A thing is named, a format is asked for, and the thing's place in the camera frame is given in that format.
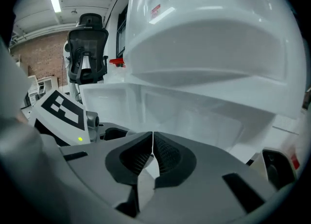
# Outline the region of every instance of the gray plastic surface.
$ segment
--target gray plastic surface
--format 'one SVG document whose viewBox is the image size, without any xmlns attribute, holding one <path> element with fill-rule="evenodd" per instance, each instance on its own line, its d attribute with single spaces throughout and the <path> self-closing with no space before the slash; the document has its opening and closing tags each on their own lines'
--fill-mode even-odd
<svg viewBox="0 0 311 224">
<path fill-rule="evenodd" d="M 258 224 L 270 216 L 277 207 L 285 200 L 289 192 L 292 190 L 294 183 L 288 184 L 277 193 L 275 193 L 268 202 L 246 215 L 244 218 L 239 218 L 231 224 Z"/>
<path fill-rule="evenodd" d="M 58 93 L 61 94 L 67 102 L 71 102 L 75 106 L 82 109 L 83 114 L 80 114 L 80 117 L 83 118 L 84 130 L 76 128 L 75 126 L 72 126 L 60 120 L 57 116 L 49 113 L 42 107 L 42 105 L 55 91 L 58 91 Z M 88 144 L 91 141 L 88 131 L 85 106 L 78 103 L 72 97 L 66 95 L 59 90 L 51 89 L 39 101 L 36 102 L 30 115 L 28 124 L 34 126 L 36 120 L 40 121 L 49 131 L 54 133 L 57 137 L 59 137 L 61 140 L 65 141 L 69 145 Z"/>
<path fill-rule="evenodd" d="M 87 126 L 89 128 L 97 129 L 98 125 L 96 125 L 96 118 L 98 117 L 98 114 L 91 111 L 86 111 L 86 117 L 87 117 Z"/>
<path fill-rule="evenodd" d="M 63 155 L 86 152 L 88 156 L 68 161 L 69 166 L 96 195 L 112 207 L 127 202 L 131 186 L 117 183 L 105 166 L 107 154 L 128 142 L 135 140 L 145 133 L 139 133 L 124 138 L 89 145 L 61 147 Z"/>
<path fill-rule="evenodd" d="M 229 153 L 186 138 L 161 133 L 196 156 L 192 174 L 178 187 L 159 188 L 137 219 L 150 224 L 226 223 L 246 215 L 222 176 L 237 173 L 263 199 L 276 190 Z"/>
<path fill-rule="evenodd" d="M 121 129 L 121 130 L 124 130 L 124 131 L 129 131 L 128 128 L 120 126 L 120 125 L 117 125 L 117 124 L 114 124 L 114 123 L 101 122 L 101 123 L 99 123 L 98 130 L 97 130 L 97 135 L 98 135 L 97 141 L 101 141 L 100 137 L 104 136 L 105 133 L 106 133 L 106 130 L 108 130 L 109 128 L 117 128 L 117 129 Z"/>
<path fill-rule="evenodd" d="M 141 223 L 94 194 L 64 160 L 54 138 L 28 125 L 0 118 L 0 160 L 27 201 L 55 223 Z"/>
</svg>

